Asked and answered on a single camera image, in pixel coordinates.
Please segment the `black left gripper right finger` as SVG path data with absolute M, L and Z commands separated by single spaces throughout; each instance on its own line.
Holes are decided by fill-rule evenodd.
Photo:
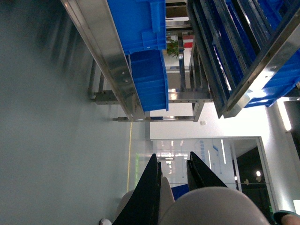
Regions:
M 187 160 L 187 184 L 189 190 L 227 185 L 193 152 Z

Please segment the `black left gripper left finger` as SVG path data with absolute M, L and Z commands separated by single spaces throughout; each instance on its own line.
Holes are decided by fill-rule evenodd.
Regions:
M 114 225 L 156 225 L 158 223 L 162 170 L 152 154 L 129 201 Z

